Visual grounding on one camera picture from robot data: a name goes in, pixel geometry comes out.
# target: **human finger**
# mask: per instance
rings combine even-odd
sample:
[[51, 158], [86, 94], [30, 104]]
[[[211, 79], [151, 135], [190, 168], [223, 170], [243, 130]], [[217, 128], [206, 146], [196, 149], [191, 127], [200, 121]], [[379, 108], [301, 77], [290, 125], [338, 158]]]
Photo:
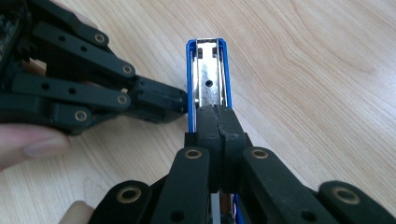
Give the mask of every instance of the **human finger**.
[[51, 128], [0, 125], [0, 171], [22, 161], [64, 153], [70, 148], [69, 139]]
[[87, 224], [93, 213], [93, 208], [82, 201], [74, 202], [62, 217], [59, 224]]

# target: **metal rivet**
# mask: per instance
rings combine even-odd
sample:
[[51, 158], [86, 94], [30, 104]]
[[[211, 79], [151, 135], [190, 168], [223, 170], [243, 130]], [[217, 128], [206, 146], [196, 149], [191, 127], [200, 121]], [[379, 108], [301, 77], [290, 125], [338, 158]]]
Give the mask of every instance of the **metal rivet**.
[[78, 110], [75, 113], [75, 118], [77, 121], [85, 121], [88, 118], [87, 112], [83, 111], [83, 110]]
[[130, 73], [132, 73], [132, 68], [131, 68], [131, 66], [129, 66], [128, 64], [126, 64], [126, 65], [124, 65], [124, 66], [122, 67], [122, 71], [123, 71], [124, 73], [126, 73], [126, 74], [130, 74]]
[[262, 149], [254, 149], [251, 151], [251, 155], [256, 159], [267, 159], [268, 153]]
[[189, 159], [195, 160], [202, 156], [202, 152], [197, 149], [190, 149], [184, 155]]
[[128, 186], [120, 189], [117, 194], [117, 201], [119, 203], [134, 203], [142, 195], [142, 190], [136, 186]]
[[128, 103], [128, 99], [126, 98], [125, 95], [119, 95], [117, 100], [119, 101], [120, 105], [126, 105], [126, 103]]
[[361, 202], [359, 196], [350, 189], [344, 187], [335, 187], [332, 189], [332, 195], [343, 203], [358, 204]]
[[104, 42], [105, 42], [105, 37], [104, 37], [103, 35], [101, 35], [101, 34], [96, 34], [96, 35], [95, 35], [95, 40], [96, 40], [98, 43], [104, 43]]

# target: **wood grain surface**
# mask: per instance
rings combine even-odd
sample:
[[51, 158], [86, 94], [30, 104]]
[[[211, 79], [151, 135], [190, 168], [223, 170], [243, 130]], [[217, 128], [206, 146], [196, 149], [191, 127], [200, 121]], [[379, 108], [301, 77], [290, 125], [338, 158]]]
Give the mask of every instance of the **wood grain surface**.
[[[393, 0], [63, 0], [136, 73], [186, 90], [185, 44], [227, 41], [233, 109], [255, 146], [308, 187], [351, 183], [396, 216]], [[187, 118], [120, 117], [71, 137], [73, 152], [0, 174], [0, 223], [57, 223], [125, 180], [152, 184], [183, 147]]]

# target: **fingertip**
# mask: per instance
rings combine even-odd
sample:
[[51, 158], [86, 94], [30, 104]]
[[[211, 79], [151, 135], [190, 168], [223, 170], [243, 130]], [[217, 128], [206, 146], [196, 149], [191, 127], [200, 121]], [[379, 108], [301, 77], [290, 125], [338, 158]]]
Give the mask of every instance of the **fingertip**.
[[90, 221], [92, 214], [92, 207], [83, 201], [77, 201], [70, 205], [59, 224], [86, 224]]
[[65, 153], [71, 149], [63, 133], [27, 124], [0, 125], [0, 170], [32, 158]]

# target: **wooden table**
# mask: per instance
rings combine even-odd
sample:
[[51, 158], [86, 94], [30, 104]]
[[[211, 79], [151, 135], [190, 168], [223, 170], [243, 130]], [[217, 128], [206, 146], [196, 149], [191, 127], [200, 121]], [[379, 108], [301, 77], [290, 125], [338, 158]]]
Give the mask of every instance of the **wooden table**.
[[[185, 44], [223, 37], [233, 108], [255, 146], [308, 187], [358, 186], [396, 216], [396, 4], [372, 1], [60, 0], [110, 37], [136, 72], [186, 90]], [[0, 223], [56, 223], [114, 185], [166, 175], [187, 119], [120, 117], [71, 137], [73, 152], [0, 174]]]

